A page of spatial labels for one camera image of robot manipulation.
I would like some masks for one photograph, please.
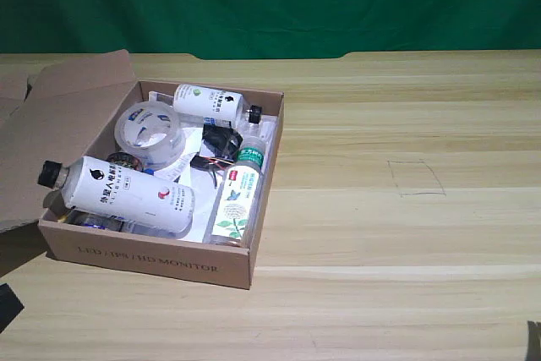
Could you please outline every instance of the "green fabric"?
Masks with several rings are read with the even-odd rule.
[[[0,52],[201,58],[541,48],[541,0],[0,0]]]

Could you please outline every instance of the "clear tape roll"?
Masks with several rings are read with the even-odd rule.
[[[160,101],[143,101],[127,109],[115,125],[115,140],[145,169],[154,171],[175,162],[184,144],[178,114]]]

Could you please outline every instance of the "white plastic bottle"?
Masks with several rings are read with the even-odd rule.
[[[185,121],[230,129],[261,115],[261,107],[249,105],[239,93],[187,84],[178,86],[172,108]]]
[[[90,156],[69,167],[45,161],[38,184],[60,189],[69,209],[173,232],[189,227],[194,213],[191,188]]]
[[[248,247],[252,238],[266,144],[256,123],[243,134],[237,162],[227,169],[218,190],[203,243]]]

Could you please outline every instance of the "wood grain surface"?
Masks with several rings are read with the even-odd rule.
[[[68,57],[3,55],[0,74]],[[253,288],[42,254],[2,279],[25,310],[0,359],[525,359],[541,321],[541,51],[132,59],[140,78],[286,93]]]

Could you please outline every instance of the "black bottle cap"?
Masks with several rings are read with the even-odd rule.
[[[51,189],[54,188],[54,183],[57,181],[60,168],[62,168],[62,164],[59,162],[43,162],[43,169],[41,169],[40,176],[37,179],[38,185],[46,186]]]
[[[250,114],[248,117],[248,121],[253,124],[259,124],[261,121],[261,114],[263,114],[263,109],[261,108],[261,106],[250,106]]]

